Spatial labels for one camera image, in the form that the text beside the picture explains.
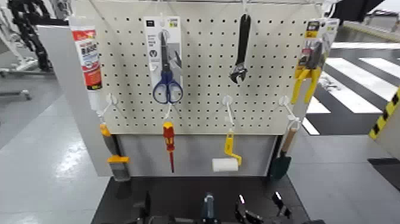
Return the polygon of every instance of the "yellow and black stripe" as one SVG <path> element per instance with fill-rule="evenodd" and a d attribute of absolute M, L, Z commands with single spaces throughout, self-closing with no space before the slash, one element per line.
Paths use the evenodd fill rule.
<path fill-rule="evenodd" d="M 376 139 L 378 137 L 379 132 L 383 129 L 383 127 L 388 122 L 390 116 L 393 114 L 397 106 L 400 104 L 399 100 L 400 100 L 400 88 L 397 90 L 392 100 L 386 105 L 383 114 L 379 116 L 378 120 L 376 121 L 376 124 L 372 127 L 370 131 L 370 137 L 372 139 Z"/>

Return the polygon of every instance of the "product label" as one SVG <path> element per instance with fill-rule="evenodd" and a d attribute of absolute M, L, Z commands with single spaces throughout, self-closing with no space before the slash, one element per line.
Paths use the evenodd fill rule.
<path fill-rule="evenodd" d="M 161 32 L 163 32 L 165 43 L 167 44 L 168 62 L 173 72 L 173 78 L 183 86 L 180 17 L 144 17 L 143 25 L 146 33 L 150 77 L 153 88 L 161 80 Z"/>
<path fill-rule="evenodd" d="M 73 30 L 72 34 L 87 89 L 101 89 L 99 52 L 95 40 L 96 31 L 94 29 Z"/>

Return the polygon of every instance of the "crosswalk stripe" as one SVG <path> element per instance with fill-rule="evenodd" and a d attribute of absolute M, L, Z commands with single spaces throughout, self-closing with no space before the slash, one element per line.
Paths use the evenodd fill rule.
<path fill-rule="evenodd" d="M 396 86 L 343 58 L 328 58 L 326 63 L 387 101 L 390 101 L 397 91 Z"/>
<path fill-rule="evenodd" d="M 308 105 L 307 114 L 330 114 L 330 110 L 315 97 L 312 97 Z"/>
<path fill-rule="evenodd" d="M 325 71 L 322 72 L 320 84 L 333 97 L 341 102 L 353 113 L 381 113 L 382 111 L 368 102 L 366 99 L 356 94 L 354 91 L 337 81 Z"/>
<path fill-rule="evenodd" d="M 303 127 L 307 130 L 310 135 L 319 135 L 320 133 L 315 129 L 315 127 L 310 123 L 310 121 L 304 117 Z"/>
<path fill-rule="evenodd" d="M 400 49 L 400 43 L 334 42 L 332 49 Z"/>
<path fill-rule="evenodd" d="M 360 58 L 361 61 L 368 63 L 382 71 L 385 71 L 392 76 L 400 78 L 400 66 L 390 61 L 386 61 L 383 58 Z"/>

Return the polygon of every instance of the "white pegboard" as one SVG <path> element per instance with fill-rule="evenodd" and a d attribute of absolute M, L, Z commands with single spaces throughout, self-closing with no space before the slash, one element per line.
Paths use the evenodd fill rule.
<path fill-rule="evenodd" d="M 228 77 L 236 61 L 242 4 L 216 2 L 78 2 L 78 15 L 94 17 L 102 54 L 104 89 L 119 100 L 105 120 L 112 133 L 161 134 L 167 105 L 152 97 L 142 18 L 178 15 L 182 20 L 184 97 L 172 108 L 177 134 L 225 134 L 225 95 L 235 132 L 280 135 L 288 124 L 281 96 L 292 95 L 293 74 L 313 4 L 248 4 L 252 18 L 246 67 L 240 85 Z"/>

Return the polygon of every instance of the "pliers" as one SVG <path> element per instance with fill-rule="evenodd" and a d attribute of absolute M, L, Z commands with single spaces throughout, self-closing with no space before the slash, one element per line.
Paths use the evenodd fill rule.
<path fill-rule="evenodd" d="M 300 87 L 304 79 L 311 78 L 310 87 L 307 90 L 307 93 L 304 97 L 304 103 L 308 104 L 310 99 L 317 87 L 318 79 L 321 75 L 321 61 L 322 59 L 322 42 L 317 42 L 315 44 L 315 48 L 308 57 L 307 62 L 305 63 L 305 67 L 302 70 L 296 70 L 295 72 L 295 87 L 293 89 L 293 96 L 292 100 L 290 101 L 291 104 L 296 104 L 297 99 L 299 97 Z"/>

